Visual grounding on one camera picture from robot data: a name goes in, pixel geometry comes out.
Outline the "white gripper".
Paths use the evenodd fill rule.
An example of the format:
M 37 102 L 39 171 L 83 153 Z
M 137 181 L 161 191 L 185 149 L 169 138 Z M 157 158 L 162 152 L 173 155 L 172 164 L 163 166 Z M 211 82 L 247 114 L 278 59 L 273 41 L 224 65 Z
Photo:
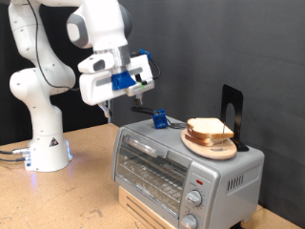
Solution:
M 111 100 L 126 94 L 135 96 L 136 106 L 143 105 L 143 93 L 154 88 L 154 79 L 146 54 L 133 57 L 122 73 L 112 73 L 114 68 L 97 73 L 83 73 L 79 78 L 82 99 L 88 105 L 98 104 L 107 119 L 111 119 Z

